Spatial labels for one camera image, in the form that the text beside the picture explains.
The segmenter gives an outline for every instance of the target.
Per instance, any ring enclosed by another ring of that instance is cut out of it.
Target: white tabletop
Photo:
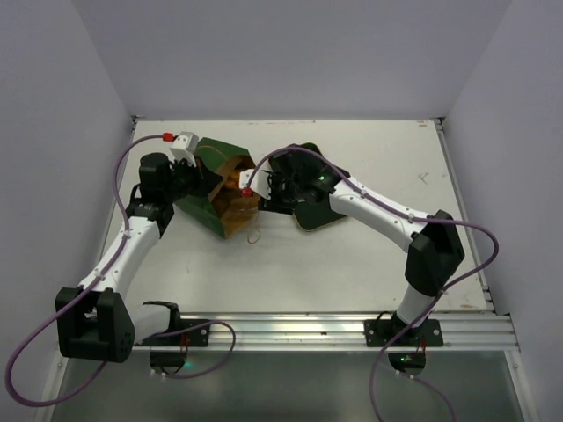
[[[254,162],[290,143],[315,142],[376,192],[429,214],[443,209],[461,216],[431,121],[140,121],[135,138],[180,131],[248,148]],[[138,182],[141,156],[168,153],[168,145],[149,141],[131,152],[121,183],[124,199]],[[106,244],[120,223],[114,212]],[[224,240],[176,208],[126,303],[176,302],[185,312],[380,311],[400,303],[406,254],[367,226],[348,218],[305,233],[292,217],[265,212],[259,226],[256,244],[246,242],[246,231]],[[459,231],[466,259],[457,273],[474,265],[467,236]],[[479,277],[454,287],[436,308],[486,309]]]

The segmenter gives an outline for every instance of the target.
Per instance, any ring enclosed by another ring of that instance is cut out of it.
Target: purple cable
[[[275,156],[276,154],[280,154],[282,152],[288,152],[288,151],[302,151],[306,154],[309,154],[310,156],[316,157],[317,159],[319,159],[320,161],[322,161],[326,165],[330,166],[333,169],[333,171],[342,179],[342,181],[344,181],[344,183],[346,183],[348,186],[350,186],[350,188],[354,192],[359,193],[360,195],[362,195],[364,198],[366,198],[367,200],[369,200],[373,204],[383,208],[384,210],[390,212],[393,215],[396,215],[399,218],[403,218],[403,219],[407,219],[407,220],[410,218],[408,214],[402,213],[401,211],[398,211],[397,209],[390,207],[389,205],[387,205],[384,202],[378,200],[377,198],[373,197],[369,193],[363,193],[362,189],[360,187],[356,186],[338,167],[336,167],[333,163],[331,163],[325,157],[321,156],[320,154],[316,153],[315,151],[311,151],[310,149],[306,149],[306,148],[298,147],[298,146],[289,146],[289,147],[285,147],[285,148],[280,148],[280,149],[277,149],[273,152],[270,152],[269,154],[266,154],[264,157],[262,157],[262,159],[260,159],[260,161],[258,161],[258,164],[256,164],[254,171],[252,172],[250,178],[248,179],[247,186],[250,187],[252,180],[254,179],[254,176],[256,176],[256,173],[258,172],[258,169],[260,168],[260,166],[263,163],[266,162],[267,159],[269,159],[271,156]],[[487,229],[486,227],[483,227],[479,224],[474,224],[474,223],[471,223],[471,222],[462,222],[460,220],[443,220],[443,219],[420,218],[420,217],[413,217],[412,221],[414,221],[414,222],[425,222],[425,223],[428,223],[428,224],[449,224],[449,225],[456,225],[456,226],[464,226],[464,227],[469,227],[471,229],[481,231],[482,233],[485,233],[491,239],[491,241],[493,242],[494,249],[493,249],[493,253],[491,254],[491,256],[486,261],[484,261],[482,264],[476,266],[472,270],[468,271],[467,273],[460,275],[459,277],[457,277],[453,281],[446,284],[444,286],[442,292],[420,313],[420,315],[417,316],[403,330],[401,330],[399,333],[397,333],[397,335],[395,335],[395,337],[393,337],[391,340],[389,340],[381,348],[381,350],[377,354],[376,359],[374,360],[373,365],[371,366],[371,370],[369,372],[369,400],[371,402],[371,407],[373,408],[373,412],[376,414],[377,418],[381,422],[384,422],[384,419],[381,416],[379,408],[377,407],[375,391],[374,391],[374,384],[375,384],[375,378],[376,378],[377,365],[381,361],[381,358],[383,357],[385,351],[391,345],[393,345],[393,343],[395,343],[399,338],[401,338],[401,336],[403,336],[403,334],[405,334],[407,331],[409,331],[411,328],[413,328],[416,323],[418,323],[423,317],[425,317],[432,310],[432,308],[438,303],[438,301],[440,300],[442,295],[448,289],[450,289],[451,287],[454,287],[460,281],[465,280],[468,277],[471,277],[473,274],[481,271],[483,268],[485,268],[486,266],[491,264],[494,261],[494,259],[497,257],[497,255],[499,254],[499,241],[497,240],[495,235],[489,229]],[[447,404],[448,408],[450,409],[451,420],[453,422],[456,422],[457,417],[456,417],[456,413],[454,411],[454,408],[453,408],[451,401],[437,387],[435,387],[431,383],[426,382],[426,381],[424,381],[420,378],[414,378],[414,379],[416,381],[420,382],[421,384],[424,384],[427,387],[431,388],[433,391],[435,391],[443,399],[443,401]]]
[[[230,342],[229,351],[224,355],[224,357],[221,360],[219,360],[215,365],[213,365],[212,367],[208,367],[204,371],[197,372],[195,374],[189,374],[189,375],[168,374],[168,375],[165,375],[166,378],[173,378],[175,380],[189,380],[190,378],[197,378],[198,376],[207,375],[210,372],[215,371],[217,368],[224,365],[227,362],[227,360],[229,360],[229,358],[231,357],[232,350],[235,348],[235,343],[237,342],[237,334],[235,333],[235,330],[229,324],[225,323],[224,321],[212,320],[212,321],[207,321],[206,323],[197,324],[197,325],[190,327],[190,328],[185,328],[183,330],[178,330],[178,331],[173,331],[173,332],[162,332],[162,333],[154,336],[155,338],[179,336],[180,334],[186,334],[187,332],[190,332],[190,331],[201,330],[202,328],[209,327],[209,326],[214,325],[214,324],[219,324],[219,325],[223,325],[223,326],[227,327],[229,329],[230,333],[232,334],[232,341]]]
[[[125,207],[123,206],[123,202],[121,201],[121,198],[120,198],[120,195],[119,195],[119,188],[117,186],[117,184],[118,184],[117,179],[118,179],[118,176],[119,176],[119,170],[120,170],[121,163],[123,162],[124,158],[127,156],[128,152],[133,147],[138,145],[139,143],[148,141],[149,139],[162,139],[162,135],[144,136],[142,138],[137,139],[135,142],[131,143],[127,148],[125,148],[123,153],[120,155],[120,157],[117,161],[117,164],[113,168],[113,195],[115,196],[115,199],[117,201],[117,206],[121,211],[121,215],[123,215],[123,221],[124,221],[124,224],[125,224],[125,232],[126,233],[129,230],[129,220],[128,220],[128,217],[127,217],[127,213],[125,212]],[[109,259],[109,261],[107,261],[106,266],[104,266],[104,268],[102,268],[102,270],[100,271],[101,276],[103,276],[107,272],[107,270],[109,270],[109,268],[115,263],[117,258],[121,255],[121,253],[123,252],[123,249],[125,248],[125,244],[127,243],[127,240],[128,240],[127,234],[124,234],[123,237],[121,238],[121,242],[120,242],[120,244],[117,248],[117,251],[115,251],[114,255]],[[8,359],[8,362],[6,363],[6,369],[5,369],[5,372],[4,372],[4,385],[6,386],[6,390],[8,391],[8,394],[16,402],[23,404],[24,406],[28,406],[28,407],[46,407],[46,406],[52,406],[54,404],[59,404],[61,402],[64,402],[65,400],[69,400],[70,398],[72,398],[76,394],[78,394],[80,391],[85,389],[92,381],[94,381],[96,379],[96,377],[99,375],[99,373],[102,372],[102,369],[104,368],[104,366],[106,365],[107,362],[102,362],[102,364],[94,371],[94,373],[90,376],[90,378],[88,378],[83,385],[81,385],[80,387],[78,387],[74,391],[71,391],[69,394],[67,394],[65,396],[57,397],[53,400],[46,400],[44,402],[29,400],[29,399],[21,396],[16,391],[14,384],[13,384],[13,381],[11,379],[13,368],[14,368],[14,365],[16,363],[16,360],[18,359],[18,356],[23,352],[23,350],[27,347],[27,345],[29,345],[33,341],[33,339],[36,338],[42,331],[44,331],[50,324],[52,324],[54,321],[56,321],[58,318],[60,318],[62,315],[64,315],[64,313],[68,312],[69,309],[71,309],[73,306],[75,306],[77,303],[79,303],[86,295],[88,295],[88,293],[90,293],[96,287],[96,285],[99,283],[100,280],[101,280],[100,277],[96,277],[92,281],[92,283],[87,288],[85,288],[82,293],[80,293],[80,295],[75,297],[72,301],[67,303],[65,306],[63,306],[61,309],[59,309],[54,315],[49,317],[41,325],[39,325],[35,330],[33,330],[31,332],[31,334],[29,334],[26,338],[24,338],[24,340],[16,347],[16,350],[13,351],[10,358]]]

